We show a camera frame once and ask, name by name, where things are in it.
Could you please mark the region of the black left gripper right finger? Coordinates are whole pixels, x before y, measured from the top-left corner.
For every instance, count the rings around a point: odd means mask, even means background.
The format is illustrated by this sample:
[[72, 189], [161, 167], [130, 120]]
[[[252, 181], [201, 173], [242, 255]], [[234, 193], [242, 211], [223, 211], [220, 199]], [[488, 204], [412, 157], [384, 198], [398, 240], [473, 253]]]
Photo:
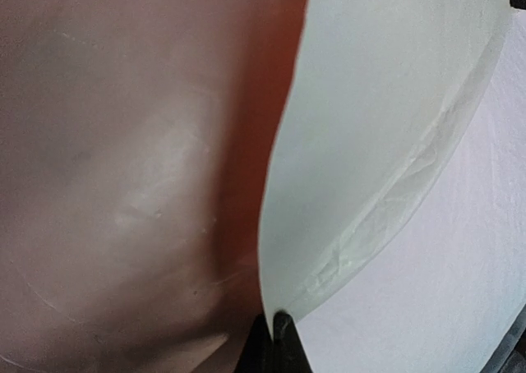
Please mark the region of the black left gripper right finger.
[[286, 311], [278, 311], [274, 315], [271, 371], [313, 372], [293, 317]]

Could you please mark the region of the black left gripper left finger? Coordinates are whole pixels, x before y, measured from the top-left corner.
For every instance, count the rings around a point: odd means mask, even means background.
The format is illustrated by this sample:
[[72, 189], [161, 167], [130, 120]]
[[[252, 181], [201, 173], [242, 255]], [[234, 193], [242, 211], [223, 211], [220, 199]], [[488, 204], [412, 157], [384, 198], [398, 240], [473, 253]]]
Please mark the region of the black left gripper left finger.
[[272, 340], [265, 316], [259, 314], [253, 321], [247, 340], [237, 363], [237, 373], [271, 372]]

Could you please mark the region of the peach wrapping paper sheet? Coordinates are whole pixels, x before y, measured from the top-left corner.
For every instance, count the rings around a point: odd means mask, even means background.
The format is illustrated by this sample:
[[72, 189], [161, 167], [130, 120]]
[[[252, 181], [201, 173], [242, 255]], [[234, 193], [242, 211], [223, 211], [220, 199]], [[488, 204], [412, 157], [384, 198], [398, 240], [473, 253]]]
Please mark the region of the peach wrapping paper sheet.
[[307, 0], [1, 0], [1, 369], [230, 372]]

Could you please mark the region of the grey-white wrapping paper sheet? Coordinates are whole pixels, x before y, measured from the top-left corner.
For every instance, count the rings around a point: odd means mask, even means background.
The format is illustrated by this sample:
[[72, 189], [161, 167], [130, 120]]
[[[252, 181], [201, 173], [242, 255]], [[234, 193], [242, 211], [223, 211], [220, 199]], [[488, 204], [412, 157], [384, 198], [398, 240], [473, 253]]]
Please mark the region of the grey-white wrapping paper sheet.
[[470, 123], [510, 0], [308, 0], [268, 168], [261, 298], [300, 320], [408, 222]]

